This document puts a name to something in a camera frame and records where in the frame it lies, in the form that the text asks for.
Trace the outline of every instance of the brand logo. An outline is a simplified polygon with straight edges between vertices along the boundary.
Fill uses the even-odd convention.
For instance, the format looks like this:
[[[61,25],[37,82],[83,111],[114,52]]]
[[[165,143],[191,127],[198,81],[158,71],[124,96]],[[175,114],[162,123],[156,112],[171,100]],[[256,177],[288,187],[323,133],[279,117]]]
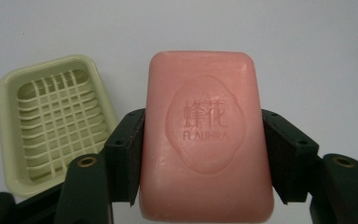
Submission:
[[[220,99],[188,100],[184,107],[183,140],[224,141],[228,140],[228,126],[224,123],[225,102]]]
[[[166,134],[185,165],[200,174],[227,167],[246,135],[235,95],[220,79],[198,76],[185,82],[167,111]]]

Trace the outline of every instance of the plastic soap dish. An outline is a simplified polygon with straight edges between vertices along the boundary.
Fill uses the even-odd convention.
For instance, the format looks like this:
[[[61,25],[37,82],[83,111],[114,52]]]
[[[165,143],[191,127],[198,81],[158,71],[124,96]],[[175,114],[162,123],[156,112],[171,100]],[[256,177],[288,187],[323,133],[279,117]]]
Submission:
[[[92,60],[72,55],[0,80],[0,134],[9,190],[31,197],[61,183],[69,162],[98,153],[117,126]]]

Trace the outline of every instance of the green soap dish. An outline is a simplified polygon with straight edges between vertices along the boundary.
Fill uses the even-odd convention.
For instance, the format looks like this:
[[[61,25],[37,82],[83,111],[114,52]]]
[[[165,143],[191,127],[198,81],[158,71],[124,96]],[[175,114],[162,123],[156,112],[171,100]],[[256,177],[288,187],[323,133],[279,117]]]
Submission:
[[[61,183],[69,162],[98,153],[117,116],[92,60],[71,55],[0,80],[0,135],[8,189],[28,198]]]

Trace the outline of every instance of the screw hole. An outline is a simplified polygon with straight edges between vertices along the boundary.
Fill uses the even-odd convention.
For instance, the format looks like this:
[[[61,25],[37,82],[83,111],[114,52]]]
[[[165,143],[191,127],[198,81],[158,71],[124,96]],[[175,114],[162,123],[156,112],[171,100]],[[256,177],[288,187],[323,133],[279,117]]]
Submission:
[[[77,162],[77,165],[80,167],[89,167],[97,162],[95,157],[85,157]]]
[[[117,146],[121,146],[121,145],[124,144],[124,141],[121,140],[121,139],[118,139],[118,140],[115,141],[115,144],[116,144]]]
[[[297,141],[300,145],[307,145],[308,142],[306,140],[298,140]]]
[[[354,167],[354,163],[346,158],[343,158],[343,157],[335,157],[333,159],[333,161],[340,165],[340,166],[344,166],[344,167],[347,167],[347,168],[352,168]]]

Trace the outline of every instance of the white background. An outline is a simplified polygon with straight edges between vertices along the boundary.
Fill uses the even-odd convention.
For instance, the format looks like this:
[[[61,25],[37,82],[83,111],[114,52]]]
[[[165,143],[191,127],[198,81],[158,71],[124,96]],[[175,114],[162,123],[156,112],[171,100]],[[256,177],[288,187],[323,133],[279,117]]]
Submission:
[[[321,156],[358,160],[358,1],[0,1],[0,78],[88,55],[119,119],[145,106],[148,63],[167,49],[246,52],[263,108],[313,138]],[[2,167],[0,148],[7,191]],[[285,206],[275,195],[268,223],[311,223],[309,201]],[[114,212],[118,224],[153,223],[137,205]]]

